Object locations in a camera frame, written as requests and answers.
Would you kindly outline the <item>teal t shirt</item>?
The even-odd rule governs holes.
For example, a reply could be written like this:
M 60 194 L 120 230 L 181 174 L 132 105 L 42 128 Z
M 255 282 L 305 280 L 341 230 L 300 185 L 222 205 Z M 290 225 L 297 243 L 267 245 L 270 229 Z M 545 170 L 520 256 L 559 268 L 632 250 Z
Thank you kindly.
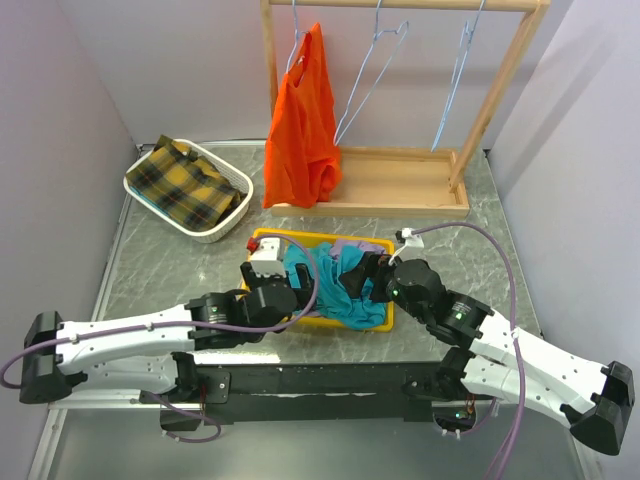
M 388 332 L 393 327 L 393 312 L 386 303 L 370 299 L 373 281 L 367 279 L 358 297 L 352 298 L 340 276 L 353 270 L 368 252 L 385 254 L 388 248 L 365 240 L 338 238 L 307 247 L 307 253 L 294 244 L 287 247 L 283 264 L 294 288 L 301 286 L 296 267 L 304 265 L 310 277 L 319 281 L 317 298 L 302 325 L 342 326 L 351 330 Z

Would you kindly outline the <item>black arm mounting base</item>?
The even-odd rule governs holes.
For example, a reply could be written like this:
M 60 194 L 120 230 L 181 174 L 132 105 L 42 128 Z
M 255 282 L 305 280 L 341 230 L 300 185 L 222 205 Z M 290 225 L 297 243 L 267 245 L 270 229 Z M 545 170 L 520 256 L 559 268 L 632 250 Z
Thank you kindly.
M 435 403 L 473 397 L 447 363 L 198 365 L 160 396 L 222 425 L 259 421 L 430 422 Z

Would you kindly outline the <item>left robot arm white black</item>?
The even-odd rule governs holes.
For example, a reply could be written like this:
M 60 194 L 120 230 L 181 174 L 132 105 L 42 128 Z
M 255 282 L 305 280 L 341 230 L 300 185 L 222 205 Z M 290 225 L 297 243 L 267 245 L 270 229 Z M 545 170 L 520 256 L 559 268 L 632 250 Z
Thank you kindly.
M 245 289 L 204 294 L 151 314 L 103 322 L 38 314 L 24 338 L 20 402 L 46 404 L 80 390 L 116 388 L 192 399 L 199 388 L 193 352 L 258 343 L 315 303 L 315 264 L 271 276 L 256 266 L 240 267 Z

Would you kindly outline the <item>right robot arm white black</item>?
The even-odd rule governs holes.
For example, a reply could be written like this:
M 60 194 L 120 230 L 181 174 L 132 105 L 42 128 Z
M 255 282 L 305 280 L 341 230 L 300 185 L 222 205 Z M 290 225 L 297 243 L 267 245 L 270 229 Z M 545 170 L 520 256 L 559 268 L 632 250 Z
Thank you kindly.
M 372 285 L 374 302 L 392 302 L 451 349 L 436 375 L 441 398 L 466 392 L 523 403 L 568 428 L 585 446 L 620 453 L 635 403 L 633 373 L 566 352 L 511 326 L 495 309 L 453 290 L 424 260 L 367 252 L 340 275 L 350 297 Z

